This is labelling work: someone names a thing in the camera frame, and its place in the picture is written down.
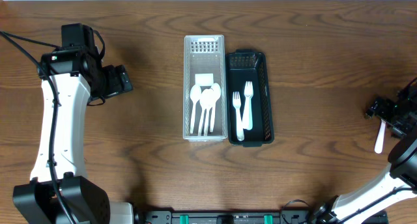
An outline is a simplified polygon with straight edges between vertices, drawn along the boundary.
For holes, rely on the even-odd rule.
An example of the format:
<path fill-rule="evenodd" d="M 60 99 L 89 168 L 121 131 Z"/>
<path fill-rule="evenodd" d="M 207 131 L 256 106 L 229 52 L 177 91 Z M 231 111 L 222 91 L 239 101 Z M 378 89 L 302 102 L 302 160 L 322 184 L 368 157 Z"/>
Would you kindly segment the white plastic fork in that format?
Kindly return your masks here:
<path fill-rule="evenodd" d="M 374 151 L 377 154 L 382 153 L 383 145 L 384 145 L 385 130 L 386 130 L 386 122 L 384 120 L 381 120 L 381 125 L 379 128 L 379 132 L 378 132 L 378 135 L 375 141 L 375 147 L 374 147 Z"/>

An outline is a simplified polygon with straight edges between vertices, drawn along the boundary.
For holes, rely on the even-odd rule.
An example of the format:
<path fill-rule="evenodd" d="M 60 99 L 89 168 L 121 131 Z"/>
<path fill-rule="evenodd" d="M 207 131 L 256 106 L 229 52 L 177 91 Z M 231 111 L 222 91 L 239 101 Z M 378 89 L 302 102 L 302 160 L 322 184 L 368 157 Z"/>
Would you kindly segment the white plastic spoon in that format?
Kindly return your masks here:
<path fill-rule="evenodd" d="M 212 94 L 212 111 L 211 111 L 211 117 L 210 117 L 210 133 L 214 131 L 216 102 L 221 96 L 221 87 L 218 83 L 213 83 L 211 86 L 211 89 L 213 90 L 213 94 Z"/>
<path fill-rule="evenodd" d="M 214 99 L 214 91 L 212 89 L 205 89 L 203 91 L 203 108 L 205 110 L 205 125 L 204 125 L 204 136 L 208 135 L 209 130 L 209 111 L 212 107 Z"/>
<path fill-rule="evenodd" d="M 190 99 L 193 103 L 192 106 L 192 115 L 190 119 L 190 134 L 194 132 L 194 125 L 195 125 L 195 108 L 196 104 L 201 97 L 201 87 L 199 85 L 194 85 L 190 90 Z"/>
<path fill-rule="evenodd" d="M 199 100 L 199 103 L 201 106 L 201 116 L 200 116 L 200 121 L 199 121 L 198 136 L 202 135 L 203 122 L 204 122 L 205 110 L 208 106 L 208 99 L 209 99 L 209 90 L 205 89 L 202 92 L 200 100 Z"/>

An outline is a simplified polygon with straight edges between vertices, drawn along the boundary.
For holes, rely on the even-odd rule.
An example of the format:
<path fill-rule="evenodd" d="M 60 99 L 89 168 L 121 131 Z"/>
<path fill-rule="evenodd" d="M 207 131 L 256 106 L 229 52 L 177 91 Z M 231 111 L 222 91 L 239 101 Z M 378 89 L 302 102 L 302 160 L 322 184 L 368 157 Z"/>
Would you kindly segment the pink plastic fork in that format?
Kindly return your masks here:
<path fill-rule="evenodd" d="M 242 117 L 240 114 L 240 107 L 241 107 L 241 99 L 240 99 L 240 93 L 238 91 L 235 91 L 233 93 L 233 107 L 235 108 L 235 115 L 236 115 L 236 135 L 237 139 L 239 141 L 244 140 L 244 130 L 242 127 Z"/>

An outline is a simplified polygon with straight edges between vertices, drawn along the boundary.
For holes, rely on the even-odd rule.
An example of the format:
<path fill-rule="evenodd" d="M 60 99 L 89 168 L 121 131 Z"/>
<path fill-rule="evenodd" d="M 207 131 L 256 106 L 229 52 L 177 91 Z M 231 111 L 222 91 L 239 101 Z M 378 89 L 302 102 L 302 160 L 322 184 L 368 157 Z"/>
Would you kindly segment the cream plastic fork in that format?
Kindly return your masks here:
<path fill-rule="evenodd" d="M 242 117 L 243 128 L 245 130 L 252 130 L 253 128 L 253 119 L 252 119 L 252 97 L 253 97 L 253 83 L 247 81 L 244 87 L 244 112 Z"/>

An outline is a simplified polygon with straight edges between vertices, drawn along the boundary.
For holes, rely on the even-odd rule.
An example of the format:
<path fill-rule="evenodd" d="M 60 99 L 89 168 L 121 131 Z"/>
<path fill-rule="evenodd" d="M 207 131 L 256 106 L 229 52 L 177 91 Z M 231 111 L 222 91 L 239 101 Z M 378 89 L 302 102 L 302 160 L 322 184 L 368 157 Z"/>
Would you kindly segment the mint green plastic fork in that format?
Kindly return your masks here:
<path fill-rule="evenodd" d="M 246 101 L 246 129 L 252 130 L 252 128 L 253 128 L 252 100 L 247 99 Z"/>

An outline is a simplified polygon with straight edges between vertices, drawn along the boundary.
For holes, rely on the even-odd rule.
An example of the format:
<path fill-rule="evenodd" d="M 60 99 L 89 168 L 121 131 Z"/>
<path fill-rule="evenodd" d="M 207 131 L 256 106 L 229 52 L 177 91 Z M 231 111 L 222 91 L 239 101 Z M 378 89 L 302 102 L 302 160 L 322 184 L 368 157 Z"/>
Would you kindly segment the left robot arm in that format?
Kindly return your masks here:
<path fill-rule="evenodd" d="M 62 44 L 36 62 L 44 98 L 41 138 L 27 184 L 13 202 L 29 223 L 135 223 L 130 203 L 115 203 L 87 178 L 83 155 L 85 111 L 133 86 L 123 65 L 103 66 L 98 31 L 73 23 Z"/>

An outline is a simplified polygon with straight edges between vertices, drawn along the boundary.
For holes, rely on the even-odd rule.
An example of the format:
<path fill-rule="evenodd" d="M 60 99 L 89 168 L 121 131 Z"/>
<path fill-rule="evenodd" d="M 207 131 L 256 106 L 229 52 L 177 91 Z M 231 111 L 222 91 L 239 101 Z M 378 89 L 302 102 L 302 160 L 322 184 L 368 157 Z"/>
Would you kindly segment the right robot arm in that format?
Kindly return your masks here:
<path fill-rule="evenodd" d="M 377 97 L 365 116 L 381 120 L 374 148 L 377 154 L 382 152 L 386 128 L 399 139 L 387 166 L 358 190 L 336 195 L 318 207 L 308 223 L 363 223 L 399 201 L 416 197 L 416 80 L 397 93 L 396 101 Z"/>

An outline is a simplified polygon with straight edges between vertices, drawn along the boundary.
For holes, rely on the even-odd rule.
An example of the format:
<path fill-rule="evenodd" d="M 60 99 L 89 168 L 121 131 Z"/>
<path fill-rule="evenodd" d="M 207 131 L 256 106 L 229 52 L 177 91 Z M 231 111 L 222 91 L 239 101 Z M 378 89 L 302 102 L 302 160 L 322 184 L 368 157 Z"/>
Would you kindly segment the white label sticker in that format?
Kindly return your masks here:
<path fill-rule="evenodd" d="M 195 74 L 195 84 L 202 87 L 210 87 L 214 83 L 214 74 Z"/>

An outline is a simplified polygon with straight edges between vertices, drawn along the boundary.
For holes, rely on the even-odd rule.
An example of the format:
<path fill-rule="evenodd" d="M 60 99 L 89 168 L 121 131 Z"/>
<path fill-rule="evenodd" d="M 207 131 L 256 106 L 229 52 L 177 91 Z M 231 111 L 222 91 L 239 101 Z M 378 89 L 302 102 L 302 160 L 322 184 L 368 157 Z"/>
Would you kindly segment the clear perforated plastic basket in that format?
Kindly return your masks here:
<path fill-rule="evenodd" d="M 214 74 L 214 83 L 221 87 L 221 96 L 216 102 L 214 131 L 210 133 L 209 111 L 208 135 L 204 136 L 205 116 L 202 135 L 198 136 L 201 106 L 199 101 L 195 108 L 194 132 L 190 134 L 190 119 L 193 103 L 190 90 L 195 85 L 195 74 Z M 187 35 L 184 37 L 184 80 L 183 80 L 183 138 L 190 142 L 223 141 L 227 131 L 227 95 L 225 76 L 224 36 L 222 35 Z M 201 94 L 210 87 L 201 87 Z"/>

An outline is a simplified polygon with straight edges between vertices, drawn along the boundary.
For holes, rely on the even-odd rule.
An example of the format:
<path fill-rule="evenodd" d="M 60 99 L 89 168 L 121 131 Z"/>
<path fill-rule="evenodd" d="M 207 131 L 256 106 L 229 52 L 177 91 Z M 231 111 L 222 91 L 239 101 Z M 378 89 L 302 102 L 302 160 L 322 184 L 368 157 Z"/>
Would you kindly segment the dark green perforated basket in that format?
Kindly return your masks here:
<path fill-rule="evenodd" d="M 266 56 L 262 52 L 250 49 L 238 49 L 225 56 L 228 133 L 229 142 L 243 147 L 260 147 L 274 141 L 274 125 L 272 104 L 268 85 Z M 252 129 L 244 129 L 244 139 L 237 137 L 237 115 L 233 106 L 233 93 L 240 94 L 240 112 L 244 111 L 246 98 L 244 88 L 247 82 L 252 82 L 253 96 Z"/>

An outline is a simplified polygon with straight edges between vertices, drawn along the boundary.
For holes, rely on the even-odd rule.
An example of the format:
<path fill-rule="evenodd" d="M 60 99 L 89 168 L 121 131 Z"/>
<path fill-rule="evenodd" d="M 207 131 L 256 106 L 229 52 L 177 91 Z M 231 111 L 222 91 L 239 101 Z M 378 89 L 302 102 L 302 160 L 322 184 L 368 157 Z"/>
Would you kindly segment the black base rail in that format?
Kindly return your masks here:
<path fill-rule="evenodd" d="M 267 212 L 176 212 L 174 210 L 148 210 L 134 212 L 134 224 L 306 224 L 315 223 L 310 218 L 311 208 L 293 207 Z"/>

